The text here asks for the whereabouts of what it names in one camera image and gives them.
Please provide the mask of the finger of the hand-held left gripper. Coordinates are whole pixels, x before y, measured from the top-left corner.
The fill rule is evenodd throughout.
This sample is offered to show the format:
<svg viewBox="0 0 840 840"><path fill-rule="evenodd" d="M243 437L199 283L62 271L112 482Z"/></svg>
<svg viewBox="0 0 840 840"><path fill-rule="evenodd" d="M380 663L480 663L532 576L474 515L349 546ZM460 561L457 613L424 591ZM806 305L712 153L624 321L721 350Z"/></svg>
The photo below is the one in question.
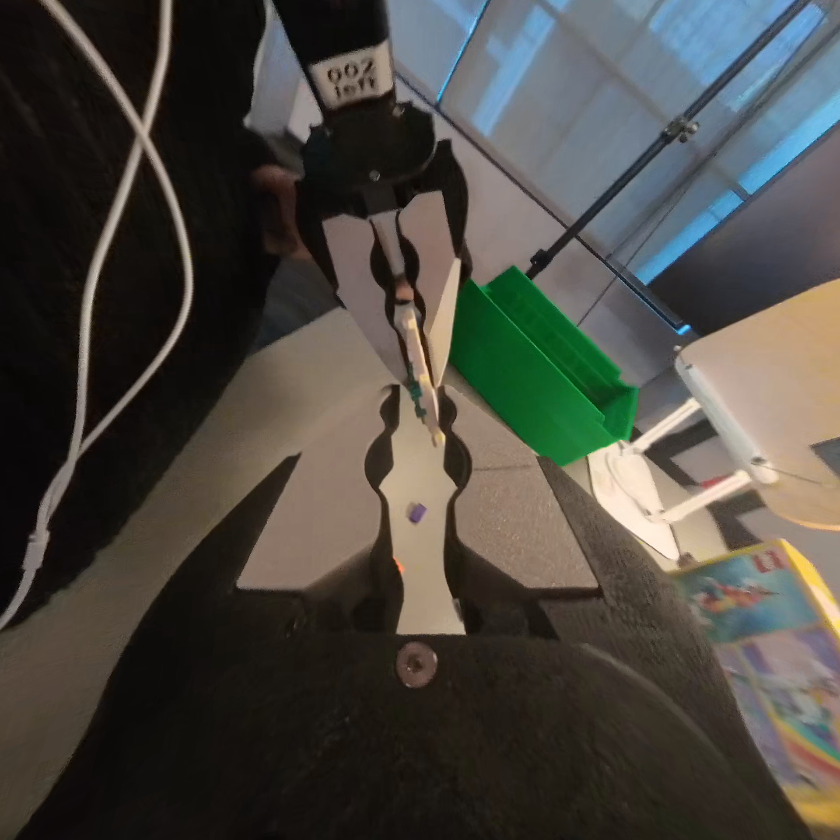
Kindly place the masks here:
<svg viewBox="0 0 840 840"><path fill-rule="evenodd" d="M425 306L423 334L429 372L433 384L439 386L444 379L452 343L461 270L443 194L423 192L416 195L399 213L398 225L418 259L415 291Z"/></svg>
<svg viewBox="0 0 840 840"><path fill-rule="evenodd" d="M407 382L403 348L393 325L390 267L372 224L342 214L322 223L338 297L396 382Z"/></svg>

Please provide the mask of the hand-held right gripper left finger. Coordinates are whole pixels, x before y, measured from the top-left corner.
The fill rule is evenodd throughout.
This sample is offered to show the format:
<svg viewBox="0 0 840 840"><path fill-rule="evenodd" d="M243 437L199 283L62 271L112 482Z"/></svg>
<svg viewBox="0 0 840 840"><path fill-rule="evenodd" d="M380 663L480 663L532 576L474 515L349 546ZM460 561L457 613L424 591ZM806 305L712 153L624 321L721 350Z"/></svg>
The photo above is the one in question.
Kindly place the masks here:
<svg viewBox="0 0 840 840"><path fill-rule="evenodd" d="M404 586L382 483L394 466L396 385L350 406L306 444L238 580L300 597L321 621L396 621Z"/></svg>

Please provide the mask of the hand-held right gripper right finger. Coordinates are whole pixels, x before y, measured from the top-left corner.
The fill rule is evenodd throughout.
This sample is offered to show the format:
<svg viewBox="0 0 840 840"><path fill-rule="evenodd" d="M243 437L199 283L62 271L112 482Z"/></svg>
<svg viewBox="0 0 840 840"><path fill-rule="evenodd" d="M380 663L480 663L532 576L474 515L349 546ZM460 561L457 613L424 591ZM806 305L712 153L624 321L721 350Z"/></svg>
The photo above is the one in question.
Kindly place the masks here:
<svg viewBox="0 0 840 840"><path fill-rule="evenodd" d="M538 457L507 426L446 386L444 572L475 610L601 594Z"/></svg>

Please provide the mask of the colourful lego box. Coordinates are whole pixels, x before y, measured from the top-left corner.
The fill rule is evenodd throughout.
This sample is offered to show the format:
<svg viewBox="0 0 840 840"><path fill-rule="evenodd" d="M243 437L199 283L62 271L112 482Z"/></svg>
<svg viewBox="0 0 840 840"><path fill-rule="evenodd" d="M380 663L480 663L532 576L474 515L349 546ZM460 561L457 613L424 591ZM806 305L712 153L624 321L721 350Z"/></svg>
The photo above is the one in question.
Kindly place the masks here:
<svg viewBox="0 0 840 840"><path fill-rule="evenodd" d="M839 827L839 611L784 539L671 572L764 761L810 828Z"/></svg>

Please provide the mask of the person's left hand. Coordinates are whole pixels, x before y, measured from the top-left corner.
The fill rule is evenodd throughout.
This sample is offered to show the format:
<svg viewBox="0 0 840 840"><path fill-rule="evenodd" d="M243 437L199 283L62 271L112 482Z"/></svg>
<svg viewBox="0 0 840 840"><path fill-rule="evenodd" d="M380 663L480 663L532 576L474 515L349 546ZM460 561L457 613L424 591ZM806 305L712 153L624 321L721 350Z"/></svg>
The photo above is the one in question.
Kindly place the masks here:
<svg viewBox="0 0 840 840"><path fill-rule="evenodd" d="M298 230L298 175L278 164L264 164L250 177L259 197L266 252L282 259L312 260Z"/></svg>

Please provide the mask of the green plastic bin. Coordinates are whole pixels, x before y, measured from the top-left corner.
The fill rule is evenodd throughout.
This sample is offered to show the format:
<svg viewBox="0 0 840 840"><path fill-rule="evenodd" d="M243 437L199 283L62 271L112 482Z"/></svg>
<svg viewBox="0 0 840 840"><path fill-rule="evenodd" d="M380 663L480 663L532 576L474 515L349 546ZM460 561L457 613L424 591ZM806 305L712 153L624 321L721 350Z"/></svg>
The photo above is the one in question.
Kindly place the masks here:
<svg viewBox="0 0 840 840"><path fill-rule="evenodd" d="M558 466L633 432L637 387L516 267L460 289L449 361L526 445Z"/></svg>

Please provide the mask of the black tripod pole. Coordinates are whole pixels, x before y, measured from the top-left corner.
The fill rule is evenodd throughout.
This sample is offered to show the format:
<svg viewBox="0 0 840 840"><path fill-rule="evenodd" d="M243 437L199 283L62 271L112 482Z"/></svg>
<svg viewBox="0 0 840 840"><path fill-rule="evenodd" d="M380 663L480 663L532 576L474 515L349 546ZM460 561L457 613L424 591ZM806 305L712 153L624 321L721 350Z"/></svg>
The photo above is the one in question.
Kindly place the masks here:
<svg viewBox="0 0 840 840"><path fill-rule="evenodd" d="M678 142L685 144L699 130L697 116L711 101L727 87L752 60L781 33L790 22L809 4L807 1L793 1L777 18L773 20L748 46L738 54L709 86L682 112L675 115L656 139L622 172L605 191L599 195L592 205L568 226L547 248L538 249L530 258L530 265L526 270L526 277L535 280L553 261L553 259L571 241L578 238L580 233L596 218L631 182L637 178L666 148Z"/></svg>

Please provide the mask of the person's black sweater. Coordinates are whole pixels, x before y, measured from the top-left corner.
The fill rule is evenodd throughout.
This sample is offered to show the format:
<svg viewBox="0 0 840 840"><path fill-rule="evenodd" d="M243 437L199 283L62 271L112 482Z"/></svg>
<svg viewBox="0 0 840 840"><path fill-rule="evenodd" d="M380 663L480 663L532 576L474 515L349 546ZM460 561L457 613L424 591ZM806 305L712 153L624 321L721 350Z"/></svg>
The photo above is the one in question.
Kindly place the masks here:
<svg viewBox="0 0 840 840"><path fill-rule="evenodd" d="M250 174L270 160L244 124L266 29L263 2L174 2L154 142L190 239L195 289L162 367L81 457L45 559L9 626L85 570L151 492L245 359L277 261ZM2 609L50 480L67 457L80 304L133 132L38 2L1 4ZM87 428L168 337L182 302L172 219L148 163L101 274Z"/></svg>

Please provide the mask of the wooden side table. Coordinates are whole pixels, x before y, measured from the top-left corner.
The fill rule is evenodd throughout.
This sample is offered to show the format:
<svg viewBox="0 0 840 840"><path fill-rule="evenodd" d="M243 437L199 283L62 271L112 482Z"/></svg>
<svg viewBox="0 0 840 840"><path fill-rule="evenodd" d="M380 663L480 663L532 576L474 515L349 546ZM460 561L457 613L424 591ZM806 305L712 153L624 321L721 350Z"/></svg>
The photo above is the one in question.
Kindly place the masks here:
<svg viewBox="0 0 840 840"><path fill-rule="evenodd" d="M689 397L635 441L587 456L596 501L665 570L679 567L674 524L751 487L781 518L839 529L838 315L834 279L678 348ZM734 470L665 508L644 455L698 413Z"/></svg>

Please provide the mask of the black monitor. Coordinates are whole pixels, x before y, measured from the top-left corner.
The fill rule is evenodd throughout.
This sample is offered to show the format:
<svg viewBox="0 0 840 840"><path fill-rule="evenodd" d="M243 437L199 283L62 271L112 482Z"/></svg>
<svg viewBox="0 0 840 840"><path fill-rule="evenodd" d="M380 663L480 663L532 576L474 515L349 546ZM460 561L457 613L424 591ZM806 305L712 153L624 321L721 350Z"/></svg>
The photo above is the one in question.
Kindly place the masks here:
<svg viewBox="0 0 840 840"><path fill-rule="evenodd" d="M838 276L836 125L648 287L708 335Z"/></svg>

